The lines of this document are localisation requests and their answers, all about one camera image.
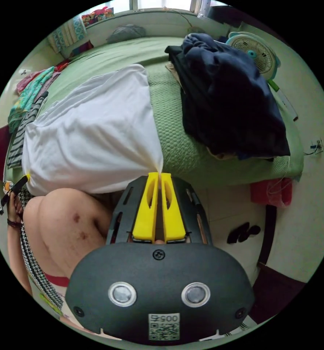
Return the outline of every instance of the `black slipper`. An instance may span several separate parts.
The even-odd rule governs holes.
[[[238,237],[246,233],[249,229],[249,222],[244,223],[240,227],[232,230],[227,237],[227,244],[234,244],[237,242]]]
[[[252,226],[247,232],[243,232],[238,237],[240,243],[246,241],[250,235],[256,236],[261,231],[261,228],[257,225]]]
[[[254,225],[249,229],[248,232],[250,236],[256,236],[261,232],[261,228],[258,225]]]

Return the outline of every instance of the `curtain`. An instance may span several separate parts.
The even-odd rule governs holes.
[[[86,29],[81,15],[78,15],[48,35],[48,40],[56,53],[85,38]]]

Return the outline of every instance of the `red waistband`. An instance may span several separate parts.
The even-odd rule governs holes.
[[[55,284],[59,287],[68,287],[68,284],[70,282],[70,280],[67,277],[56,277],[56,276],[50,276],[47,275],[46,273],[44,273],[46,279],[52,283]]]

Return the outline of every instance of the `green mattress cover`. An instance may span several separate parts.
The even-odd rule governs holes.
[[[303,170],[299,133],[284,104],[273,91],[286,125],[291,157],[274,162],[262,159],[217,160],[207,149],[185,134],[182,124],[180,86],[166,69],[168,45],[181,45],[183,38],[140,38],[96,47],[82,53],[52,83],[40,113],[65,98],[89,78],[139,63],[148,72],[151,104],[164,157],[164,172],[179,176],[197,188],[236,185],[265,179],[294,177]]]

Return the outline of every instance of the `houndstooth fabric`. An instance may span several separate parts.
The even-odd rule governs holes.
[[[26,204],[31,198],[33,198],[26,188],[23,188],[19,193],[19,198],[22,204],[22,207],[25,208]],[[61,310],[63,305],[63,300],[56,292],[55,288],[50,284],[46,279],[42,269],[38,265],[36,259],[33,256],[30,245],[28,244],[27,235],[24,229],[24,225],[21,227],[21,248],[23,260],[30,276],[31,280],[38,287],[41,293],[59,310]]]

